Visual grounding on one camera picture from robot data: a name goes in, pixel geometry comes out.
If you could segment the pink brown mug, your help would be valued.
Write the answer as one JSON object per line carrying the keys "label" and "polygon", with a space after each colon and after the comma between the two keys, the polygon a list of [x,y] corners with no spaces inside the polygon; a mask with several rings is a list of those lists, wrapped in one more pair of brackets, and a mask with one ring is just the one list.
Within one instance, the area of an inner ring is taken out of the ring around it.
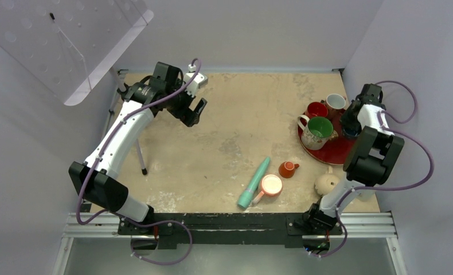
{"label": "pink brown mug", "polygon": [[324,101],[324,106],[328,110],[327,118],[329,120],[335,118],[345,108],[345,105],[345,96],[336,93],[328,95],[326,100]]}

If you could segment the large white cat mug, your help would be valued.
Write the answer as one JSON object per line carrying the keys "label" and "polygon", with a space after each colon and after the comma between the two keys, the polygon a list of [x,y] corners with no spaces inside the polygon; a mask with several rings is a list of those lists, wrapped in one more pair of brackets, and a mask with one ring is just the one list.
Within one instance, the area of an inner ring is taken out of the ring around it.
{"label": "large white cat mug", "polygon": [[297,123],[302,129],[301,142],[308,150],[320,150],[334,132],[331,121],[322,116],[309,118],[306,115],[299,115]]}

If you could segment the red glossy mug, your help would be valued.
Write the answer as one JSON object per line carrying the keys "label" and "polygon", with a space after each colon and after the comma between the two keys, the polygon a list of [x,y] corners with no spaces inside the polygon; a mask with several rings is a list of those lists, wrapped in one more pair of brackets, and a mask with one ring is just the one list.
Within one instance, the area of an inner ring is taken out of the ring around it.
{"label": "red glossy mug", "polygon": [[309,119],[311,119],[313,117],[327,118],[328,114],[329,114],[329,111],[328,111],[327,107],[324,105],[324,103],[321,103],[321,102],[310,103],[304,112],[304,115],[306,115]]}

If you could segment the small orange cup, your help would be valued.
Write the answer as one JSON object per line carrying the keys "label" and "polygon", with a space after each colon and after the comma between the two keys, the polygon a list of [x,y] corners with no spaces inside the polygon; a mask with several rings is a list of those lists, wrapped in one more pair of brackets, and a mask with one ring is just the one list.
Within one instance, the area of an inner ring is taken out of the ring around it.
{"label": "small orange cup", "polygon": [[286,161],[279,166],[278,173],[282,178],[292,178],[297,168],[299,168],[299,164]]}

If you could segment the pink white mug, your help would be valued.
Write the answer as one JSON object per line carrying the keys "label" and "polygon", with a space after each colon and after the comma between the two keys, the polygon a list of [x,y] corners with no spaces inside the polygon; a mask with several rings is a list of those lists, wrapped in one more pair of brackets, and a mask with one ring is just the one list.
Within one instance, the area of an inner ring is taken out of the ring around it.
{"label": "pink white mug", "polygon": [[259,184],[258,194],[253,198],[252,204],[257,204],[263,197],[276,197],[283,189],[282,180],[274,174],[265,175]]}

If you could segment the teal pen tube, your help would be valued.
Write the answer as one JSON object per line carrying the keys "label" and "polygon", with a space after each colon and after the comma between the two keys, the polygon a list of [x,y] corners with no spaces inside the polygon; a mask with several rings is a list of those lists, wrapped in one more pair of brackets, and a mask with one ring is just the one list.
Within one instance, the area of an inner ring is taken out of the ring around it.
{"label": "teal pen tube", "polygon": [[270,164],[270,160],[271,160],[271,158],[268,156],[260,163],[260,165],[257,168],[257,170],[255,171],[252,179],[248,183],[246,189],[239,196],[239,199],[237,200],[237,205],[241,209],[246,209],[252,202],[253,195],[254,195],[256,189],[258,188],[259,183]]}

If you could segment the blue mug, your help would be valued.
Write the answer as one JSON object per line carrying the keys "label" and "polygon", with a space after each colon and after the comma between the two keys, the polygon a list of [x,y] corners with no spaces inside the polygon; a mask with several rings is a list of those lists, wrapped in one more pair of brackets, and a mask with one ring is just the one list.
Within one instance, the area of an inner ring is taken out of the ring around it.
{"label": "blue mug", "polygon": [[355,140],[359,136],[360,132],[348,128],[342,128],[342,135],[347,140]]}

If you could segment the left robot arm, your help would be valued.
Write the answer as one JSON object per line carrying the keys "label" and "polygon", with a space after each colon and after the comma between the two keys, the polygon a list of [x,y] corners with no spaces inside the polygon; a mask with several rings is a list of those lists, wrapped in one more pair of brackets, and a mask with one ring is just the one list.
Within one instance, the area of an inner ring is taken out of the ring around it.
{"label": "left robot arm", "polygon": [[118,182],[118,176],[130,148],[160,111],[167,110],[187,127],[199,122],[207,101],[201,99],[194,109],[190,109],[190,105],[197,91],[208,82],[200,69],[198,58],[189,64],[187,73],[158,62],[151,76],[127,86],[120,93],[121,111],[103,140],[84,161],[73,162],[69,167],[79,198],[78,213],[81,204],[88,201],[104,211],[132,220],[132,227],[139,234],[153,230],[153,207],[133,198],[129,189]]}

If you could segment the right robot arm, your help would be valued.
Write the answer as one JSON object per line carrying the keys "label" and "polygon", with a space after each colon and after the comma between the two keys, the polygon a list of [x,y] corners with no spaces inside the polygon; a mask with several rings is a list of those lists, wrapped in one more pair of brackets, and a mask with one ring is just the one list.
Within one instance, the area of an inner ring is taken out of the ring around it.
{"label": "right robot arm", "polygon": [[365,84],[339,122],[344,131],[357,134],[344,164],[346,178],[303,213],[302,220],[312,233],[331,230],[340,213],[365,190],[384,184],[403,149],[404,139],[387,126],[382,88]]}

